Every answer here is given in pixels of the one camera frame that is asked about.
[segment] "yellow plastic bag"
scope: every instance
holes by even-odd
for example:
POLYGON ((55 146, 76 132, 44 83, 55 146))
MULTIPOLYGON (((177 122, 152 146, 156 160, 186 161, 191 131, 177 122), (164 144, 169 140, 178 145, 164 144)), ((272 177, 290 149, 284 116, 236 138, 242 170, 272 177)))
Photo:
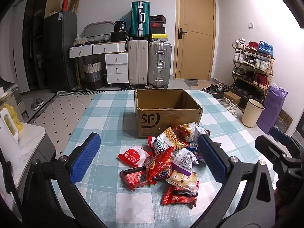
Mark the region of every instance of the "yellow plastic bag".
MULTIPOLYGON (((14 107, 10 106, 9 104, 3 104, 3 107, 4 108, 7 108, 7 110, 9 111, 9 114, 10 116, 12 117, 17 129, 18 129, 18 132, 20 132, 22 129, 23 129, 23 125, 21 124, 19 118, 18 118, 18 115, 17 115, 17 112, 15 111, 14 107)), ((7 124, 7 126, 9 127, 10 131, 12 131, 13 128, 10 128, 11 127, 11 124, 6 121, 4 119, 5 123, 7 124)))

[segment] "sf logo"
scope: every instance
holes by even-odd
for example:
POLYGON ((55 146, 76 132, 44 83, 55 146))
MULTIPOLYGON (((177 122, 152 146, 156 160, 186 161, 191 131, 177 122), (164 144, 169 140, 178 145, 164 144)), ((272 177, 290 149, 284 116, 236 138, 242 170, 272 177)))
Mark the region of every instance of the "sf logo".
POLYGON ((159 123, 159 113, 156 114, 142 114, 141 115, 141 127, 142 128, 153 128, 159 123))

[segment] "metal screw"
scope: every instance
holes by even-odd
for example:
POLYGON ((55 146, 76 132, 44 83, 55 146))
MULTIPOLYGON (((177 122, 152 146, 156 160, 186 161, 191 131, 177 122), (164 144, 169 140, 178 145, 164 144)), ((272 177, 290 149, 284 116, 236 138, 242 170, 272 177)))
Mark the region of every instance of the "metal screw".
POLYGON ((231 162, 236 163, 239 161, 239 159, 235 156, 230 157, 231 162))
POLYGON ((259 163, 260 163, 260 165, 266 165, 266 162, 265 162, 265 160, 259 160, 259 163))
POLYGON ((32 161, 33 165, 38 164, 38 163, 39 163, 39 159, 33 159, 33 161, 32 161))
POLYGON ((65 162, 65 161, 67 161, 67 156, 66 156, 66 155, 60 156, 59 161, 60 161, 60 162, 65 162))

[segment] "refrigerator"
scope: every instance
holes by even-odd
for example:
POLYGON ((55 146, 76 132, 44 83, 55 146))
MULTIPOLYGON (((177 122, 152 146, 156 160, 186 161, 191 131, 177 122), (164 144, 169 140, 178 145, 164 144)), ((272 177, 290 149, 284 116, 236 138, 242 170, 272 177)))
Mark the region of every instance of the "refrigerator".
POLYGON ((45 67, 52 92, 71 90, 77 85, 75 62, 68 52, 76 37, 76 14, 60 11, 44 19, 45 67))

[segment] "door frame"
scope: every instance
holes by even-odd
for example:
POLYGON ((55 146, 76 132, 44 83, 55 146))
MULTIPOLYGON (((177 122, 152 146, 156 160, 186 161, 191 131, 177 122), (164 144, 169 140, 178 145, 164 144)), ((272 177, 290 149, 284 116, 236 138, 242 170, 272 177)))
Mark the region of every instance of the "door frame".
MULTIPOLYGON (((214 50, 215 50, 215 37, 216 37, 216 6, 215 6, 215 0, 213 0, 213 9, 214 9, 213 47, 212 47, 212 57, 211 57, 208 80, 210 80, 210 77, 211 77, 213 58, 214 58, 214 50)), ((176 64, 177 64, 178 38, 179 38, 179 0, 176 0, 175 42, 174 42, 174 61, 173 61, 173 78, 174 79, 175 79, 176 64)))

